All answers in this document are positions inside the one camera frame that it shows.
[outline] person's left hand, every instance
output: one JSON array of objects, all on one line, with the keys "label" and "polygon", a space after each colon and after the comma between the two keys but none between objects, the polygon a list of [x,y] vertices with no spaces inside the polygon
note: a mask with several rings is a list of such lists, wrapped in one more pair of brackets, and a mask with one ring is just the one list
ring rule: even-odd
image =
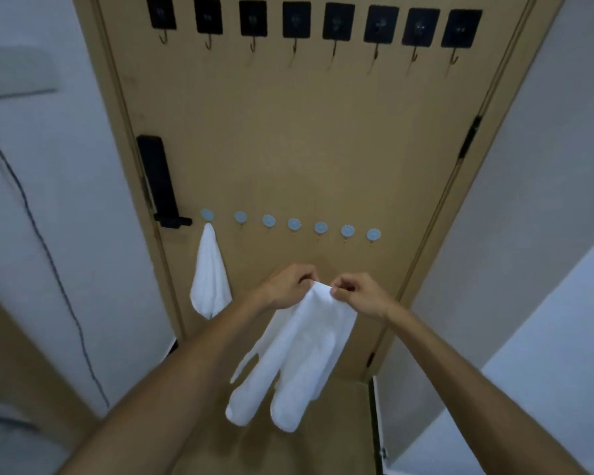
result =
[{"label": "person's left hand", "polygon": [[314,281],[319,281],[314,265],[293,263],[275,270],[261,283],[258,292],[267,308],[280,310],[301,302]]}]

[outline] person's right arm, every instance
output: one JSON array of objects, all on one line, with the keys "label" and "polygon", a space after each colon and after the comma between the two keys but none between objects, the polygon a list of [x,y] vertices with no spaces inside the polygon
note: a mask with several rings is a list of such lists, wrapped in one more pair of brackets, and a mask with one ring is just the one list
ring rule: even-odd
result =
[{"label": "person's right arm", "polygon": [[586,474],[541,425],[370,275],[341,275],[333,281],[331,294],[394,331],[431,381],[487,474]]}]

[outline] white towel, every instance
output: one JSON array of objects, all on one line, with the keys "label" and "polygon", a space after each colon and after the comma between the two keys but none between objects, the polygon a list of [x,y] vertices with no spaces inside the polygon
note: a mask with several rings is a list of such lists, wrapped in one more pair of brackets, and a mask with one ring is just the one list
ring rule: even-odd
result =
[{"label": "white towel", "polygon": [[196,257],[196,274],[189,297],[195,311],[206,319],[218,315],[233,300],[227,271],[224,268],[211,223],[206,223],[200,239]]},{"label": "white towel", "polygon": [[249,423],[279,371],[270,415],[282,430],[295,431],[339,360],[355,320],[356,311],[332,298],[330,287],[318,282],[300,303],[276,311],[231,378],[235,382],[245,365],[260,357],[231,394],[227,418],[239,426]]}]

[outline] cable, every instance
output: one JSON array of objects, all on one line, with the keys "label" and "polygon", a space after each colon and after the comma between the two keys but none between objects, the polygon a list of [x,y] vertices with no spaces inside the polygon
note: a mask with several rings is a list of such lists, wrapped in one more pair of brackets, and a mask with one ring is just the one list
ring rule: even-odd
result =
[{"label": "cable", "polygon": [[66,306],[68,307],[68,311],[70,312],[70,316],[73,319],[73,321],[75,322],[75,325],[77,327],[77,332],[79,333],[79,341],[82,344],[83,357],[86,360],[86,365],[88,366],[88,371],[90,372],[90,378],[97,385],[97,389],[99,390],[99,393],[101,394],[101,398],[103,398],[104,403],[106,404],[106,408],[110,408],[110,401],[106,397],[106,394],[103,391],[103,388],[101,387],[101,383],[99,382],[99,379],[97,378],[94,370],[92,369],[92,363],[90,362],[90,356],[88,355],[88,350],[86,349],[86,342],[85,342],[85,339],[83,336],[82,325],[80,324],[79,319],[75,315],[75,311],[73,310],[73,305],[70,303],[70,299],[68,298],[68,295],[66,294],[66,290],[64,289],[64,284],[62,283],[61,278],[59,277],[59,273],[57,272],[57,267],[55,266],[55,261],[53,260],[53,257],[50,254],[50,250],[49,250],[48,246],[46,245],[46,241],[44,240],[44,237],[40,233],[40,230],[37,227],[37,223],[33,217],[33,214],[31,213],[31,208],[28,205],[28,198],[26,197],[26,192],[24,191],[24,188],[22,187],[22,183],[20,183],[19,178],[17,177],[16,173],[13,171],[11,164],[8,162],[7,158],[4,156],[4,153],[2,152],[1,149],[0,149],[0,159],[4,163],[5,167],[7,167],[7,170],[9,171],[9,175],[11,175],[11,178],[13,178],[13,181],[16,182],[17,189],[19,190],[20,196],[22,197],[22,201],[24,202],[24,210],[26,211],[26,215],[28,216],[28,219],[31,222],[31,226],[33,227],[35,236],[37,236],[37,239],[39,240],[40,244],[42,245],[42,248],[44,248],[44,253],[46,254],[47,260],[49,261],[50,268],[53,271],[53,276],[55,277],[57,286],[59,286],[59,291],[61,292],[62,298],[64,299],[64,303],[66,303]]}]

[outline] towel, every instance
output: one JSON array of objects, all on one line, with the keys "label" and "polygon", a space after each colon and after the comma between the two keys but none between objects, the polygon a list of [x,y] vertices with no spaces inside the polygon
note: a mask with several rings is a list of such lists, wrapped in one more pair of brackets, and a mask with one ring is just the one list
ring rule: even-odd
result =
[{"label": "towel", "polygon": [[245,365],[259,356],[231,394],[227,418],[238,426],[249,423],[279,372],[270,415],[277,427],[294,432],[309,402],[319,397],[355,320],[356,311],[332,298],[330,287],[318,282],[300,303],[276,311],[231,378],[235,382]]},{"label": "towel", "polygon": [[200,239],[196,273],[189,297],[194,310],[206,319],[214,318],[233,300],[211,223],[206,223]]}]

